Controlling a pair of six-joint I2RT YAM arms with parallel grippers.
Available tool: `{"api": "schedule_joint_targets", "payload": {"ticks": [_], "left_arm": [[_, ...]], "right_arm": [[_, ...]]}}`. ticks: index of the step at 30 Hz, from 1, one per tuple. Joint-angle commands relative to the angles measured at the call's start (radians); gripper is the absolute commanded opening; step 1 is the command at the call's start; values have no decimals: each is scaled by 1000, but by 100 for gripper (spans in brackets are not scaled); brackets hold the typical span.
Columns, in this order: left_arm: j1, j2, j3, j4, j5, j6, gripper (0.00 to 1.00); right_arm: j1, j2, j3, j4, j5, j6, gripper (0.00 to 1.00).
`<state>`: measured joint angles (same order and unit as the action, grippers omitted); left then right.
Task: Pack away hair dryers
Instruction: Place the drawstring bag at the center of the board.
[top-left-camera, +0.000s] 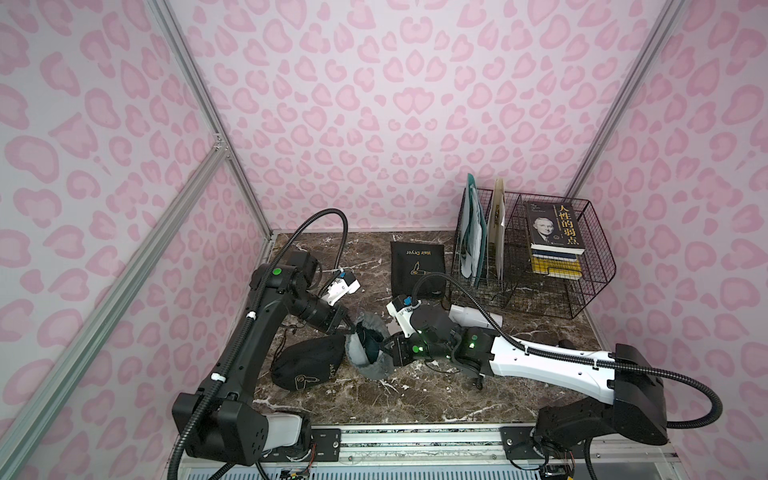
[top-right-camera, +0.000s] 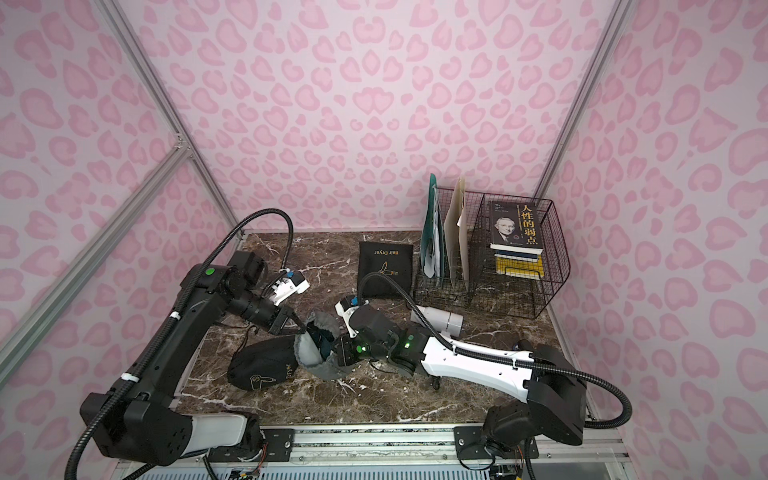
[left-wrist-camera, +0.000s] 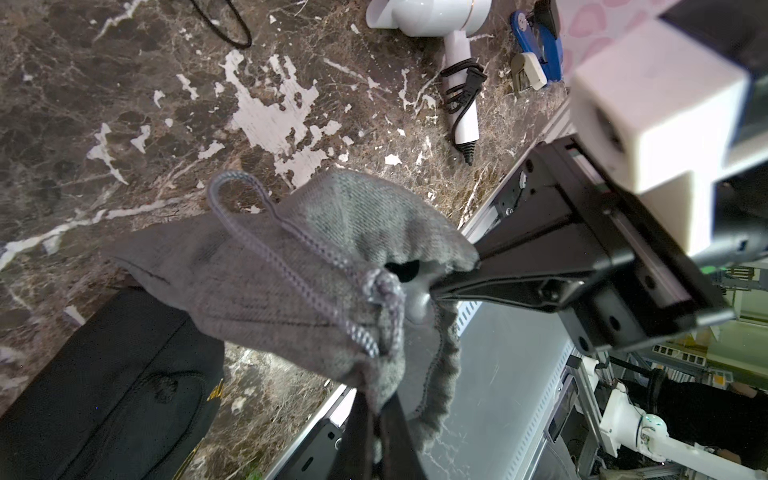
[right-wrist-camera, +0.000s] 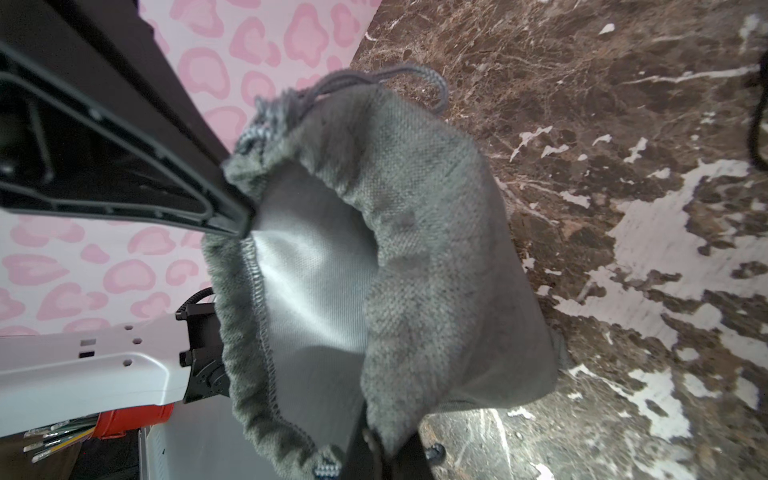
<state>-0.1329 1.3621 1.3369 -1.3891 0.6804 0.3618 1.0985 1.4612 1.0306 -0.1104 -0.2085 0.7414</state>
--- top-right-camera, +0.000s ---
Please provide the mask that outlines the grey hair dryer pouch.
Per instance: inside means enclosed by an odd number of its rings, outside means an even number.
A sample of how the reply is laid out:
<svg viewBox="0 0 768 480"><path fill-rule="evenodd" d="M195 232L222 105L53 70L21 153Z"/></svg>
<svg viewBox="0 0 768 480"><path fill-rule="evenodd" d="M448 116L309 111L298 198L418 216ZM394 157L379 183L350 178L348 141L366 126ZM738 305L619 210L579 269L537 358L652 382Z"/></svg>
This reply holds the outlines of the grey hair dryer pouch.
<svg viewBox="0 0 768 480"><path fill-rule="evenodd" d="M333 351L334 341L345 332L343 322L337 316L313 310L307 318L305 332L294 340L298 364L321 380L338 380L350 375L354 367L342 366Z"/></svg>

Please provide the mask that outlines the white hair dryer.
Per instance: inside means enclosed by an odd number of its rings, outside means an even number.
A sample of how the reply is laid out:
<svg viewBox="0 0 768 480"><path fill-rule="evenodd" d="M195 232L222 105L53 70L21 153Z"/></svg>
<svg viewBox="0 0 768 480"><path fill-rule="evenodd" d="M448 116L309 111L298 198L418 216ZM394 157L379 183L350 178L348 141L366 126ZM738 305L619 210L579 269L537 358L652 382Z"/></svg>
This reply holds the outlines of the white hair dryer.
<svg viewBox="0 0 768 480"><path fill-rule="evenodd" d="M461 314L441 310L434 307L418 306L418 310L426 318L432 327L438 332L451 339L458 339L461 336L464 317ZM411 310L411 321L421 323L415 310ZM427 372L430 378L430 385L433 390L438 391L441 387L441 377Z"/></svg>

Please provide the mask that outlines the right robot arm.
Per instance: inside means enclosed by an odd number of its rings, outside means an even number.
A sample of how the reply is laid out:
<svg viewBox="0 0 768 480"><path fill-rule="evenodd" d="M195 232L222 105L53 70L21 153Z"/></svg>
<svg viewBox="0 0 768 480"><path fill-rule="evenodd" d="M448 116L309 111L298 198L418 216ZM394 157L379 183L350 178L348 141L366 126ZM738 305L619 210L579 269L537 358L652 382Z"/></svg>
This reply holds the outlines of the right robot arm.
<svg viewBox="0 0 768 480"><path fill-rule="evenodd" d="M586 384L570 375L572 366L558 350L494 350L418 324L401 327L356 297L335 309L346 329L334 343L342 366L382 361L402 376L455 378L511 396L511 403L488 410L475 443L491 458L509 458L539 435L582 445Z"/></svg>

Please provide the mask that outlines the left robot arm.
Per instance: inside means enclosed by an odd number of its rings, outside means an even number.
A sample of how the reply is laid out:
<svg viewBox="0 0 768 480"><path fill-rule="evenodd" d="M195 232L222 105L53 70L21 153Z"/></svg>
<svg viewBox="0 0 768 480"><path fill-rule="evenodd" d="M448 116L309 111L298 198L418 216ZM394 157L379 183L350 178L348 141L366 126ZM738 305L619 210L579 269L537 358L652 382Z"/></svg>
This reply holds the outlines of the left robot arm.
<svg viewBox="0 0 768 480"><path fill-rule="evenodd" d="M87 427L68 459L75 477L88 442L106 457L168 466L197 452L250 460L263 449L256 416L219 413L190 416L171 409L176 388L207 331L230 313L270 334L292 317L291 309L252 293L265 268L252 252L237 251L226 265L195 267L181 283L190 298L164 321L136 362L104 393L80 407Z"/></svg>

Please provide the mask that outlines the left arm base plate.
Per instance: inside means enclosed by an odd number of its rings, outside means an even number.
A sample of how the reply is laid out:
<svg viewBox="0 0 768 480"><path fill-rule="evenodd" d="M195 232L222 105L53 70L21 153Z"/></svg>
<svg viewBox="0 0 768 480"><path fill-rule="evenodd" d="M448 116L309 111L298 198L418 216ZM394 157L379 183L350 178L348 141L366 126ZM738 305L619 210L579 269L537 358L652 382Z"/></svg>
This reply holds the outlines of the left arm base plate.
<svg viewBox="0 0 768 480"><path fill-rule="evenodd" d="M287 462L293 449L295 430L259 426L247 429L234 446L213 449L208 459L212 463Z"/></svg>

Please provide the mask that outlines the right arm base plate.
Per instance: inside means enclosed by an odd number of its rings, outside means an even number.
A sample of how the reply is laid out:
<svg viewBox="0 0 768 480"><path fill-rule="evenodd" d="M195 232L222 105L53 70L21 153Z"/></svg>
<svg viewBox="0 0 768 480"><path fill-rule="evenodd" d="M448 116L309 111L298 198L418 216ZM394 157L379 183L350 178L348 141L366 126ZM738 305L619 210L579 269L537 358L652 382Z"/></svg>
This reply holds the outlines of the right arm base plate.
<svg viewBox="0 0 768 480"><path fill-rule="evenodd" d="M533 460L539 458L539 450L534 439L521 441L517 447L502 446L482 438L480 425L456 426L453 428L455 452L462 461L524 460L529 453Z"/></svg>

